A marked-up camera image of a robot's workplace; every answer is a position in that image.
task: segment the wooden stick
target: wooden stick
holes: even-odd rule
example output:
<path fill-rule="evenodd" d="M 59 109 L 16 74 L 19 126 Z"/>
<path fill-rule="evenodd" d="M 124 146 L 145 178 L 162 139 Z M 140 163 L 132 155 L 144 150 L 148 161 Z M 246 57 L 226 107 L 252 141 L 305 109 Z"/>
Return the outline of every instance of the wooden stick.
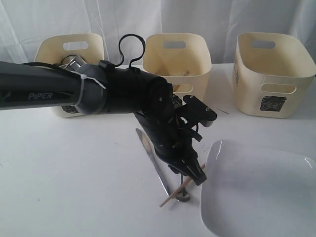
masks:
<path fill-rule="evenodd" d="M 170 194 L 170 196 L 159 206 L 163 207 L 167 202 L 169 202 L 170 199 L 174 198 L 174 196 L 176 196 L 176 194 L 183 189 L 185 186 L 187 186 L 187 184 L 191 181 L 192 179 L 190 177 L 187 177 L 186 180 L 183 182 L 183 184 L 181 184 L 175 191 L 173 191 L 172 194 Z"/>

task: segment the robotic arm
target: robotic arm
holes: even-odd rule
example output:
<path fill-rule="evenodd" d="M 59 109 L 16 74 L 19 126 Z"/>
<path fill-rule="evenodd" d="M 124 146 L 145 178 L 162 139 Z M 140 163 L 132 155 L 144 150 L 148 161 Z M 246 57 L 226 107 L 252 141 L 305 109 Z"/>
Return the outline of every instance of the robotic arm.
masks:
<path fill-rule="evenodd" d="M 173 172 L 188 175 L 200 185 L 206 175 L 192 138 L 202 139 L 198 124 L 210 126 L 216 113 L 191 95 L 184 96 L 182 105 L 172 84 L 162 77 L 131 64 L 127 69 L 116 66 L 100 61 L 73 73 L 44 63 L 0 62 L 0 110 L 72 105 L 86 115 L 134 113 L 157 156 Z"/>

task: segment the zip tie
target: zip tie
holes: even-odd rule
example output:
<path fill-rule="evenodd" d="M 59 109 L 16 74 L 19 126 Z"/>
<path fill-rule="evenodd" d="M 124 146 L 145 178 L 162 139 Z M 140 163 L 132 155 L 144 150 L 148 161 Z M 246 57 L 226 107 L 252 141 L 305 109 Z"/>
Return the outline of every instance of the zip tie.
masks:
<path fill-rule="evenodd" d="M 72 73 L 80 75 L 80 78 L 81 78 L 80 95 L 79 95 L 77 103 L 75 103 L 73 106 L 77 106 L 81 102 L 81 99 L 83 97 L 84 81 L 86 79 L 94 80 L 100 87 L 102 87 L 104 90 L 106 90 L 106 87 L 101 82 L 99 82 L 96 78 L 91 78 L 91 77 L 88 77 L 86 74 L 81 74 L 81 73 L 77 73 L 77 72 L 72 72 Z"/>

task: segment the metal utensil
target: metal utensil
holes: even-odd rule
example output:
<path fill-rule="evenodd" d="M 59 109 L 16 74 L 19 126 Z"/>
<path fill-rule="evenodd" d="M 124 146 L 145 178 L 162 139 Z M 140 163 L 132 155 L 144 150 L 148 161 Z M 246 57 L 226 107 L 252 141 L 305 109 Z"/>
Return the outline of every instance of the metal utensil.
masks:
<path fill-rule="evenodd" d="M 158 163 L 157 163 L 157 161 L 155 159 L 155 155 L 154 155 L 153 149 L 152 149 L 152 147 L 150 145 L 150 142 L 149 142 L 147 136 L 145 135 L 145 133 L 143 131 L 141 131 L 138 128 L 136 129 L 136 132 L 137 132 L 137 134 L 139 136 L 139 139 L 142 142 L 142 144 L 143 144 L 143 146 L 144 146 L 144 148 L 145 148 L 150 160 L 152 161 L 152 163 L 153 163 L 153 165 L 155 167 L 155 170 L 156 170 L 156 172 L 157 172 L 157 174 L 159 176 L 159 179 L 160 179 L 160 181 L 162 183 L 162 186 L 163 186 L 164 190 L 166 191 L 168 196 L 171 195 L 172 194 L 172 190 L 170 188 L 170 185 L 168 184 L 168 181 L 167 181 L 166 177 L 164 176 L 162 170 L 160 169 L 160 167 L 159 167 L 159 165 L 158 165 Z"/>
<path fill-rule="evenodd" d="M 180 176 L 180 185 L 183 184 L 183 175 Z M 177 194 L 176 194 L 176 199 L 179 200 L 180 202 L 188 202 L 190 200 L 190 194 L 187 192 L 185 188 L 181 189 Z"/>

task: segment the white table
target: white table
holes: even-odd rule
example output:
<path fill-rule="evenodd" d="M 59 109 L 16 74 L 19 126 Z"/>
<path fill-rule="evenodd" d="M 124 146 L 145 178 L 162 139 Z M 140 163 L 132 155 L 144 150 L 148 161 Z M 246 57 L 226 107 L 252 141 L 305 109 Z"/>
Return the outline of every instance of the white table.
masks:
<path fill-rule="evenodd" d="M 232 68 L 213 65 L 205 102 L 218 118 L 200 126 L 200 163 L 222 138 L 315 158 L 316 82 L 291 118 L 252 117 L 234 105 Z M 159 208 L 166 193 L 135 128 L 133 115 L 0 111 L 0 236 L 213 236 L 200 218 L 201 187 L 188 186 L 191 202 Z M 180 178 L 161 166 L 176 188 Z"/>

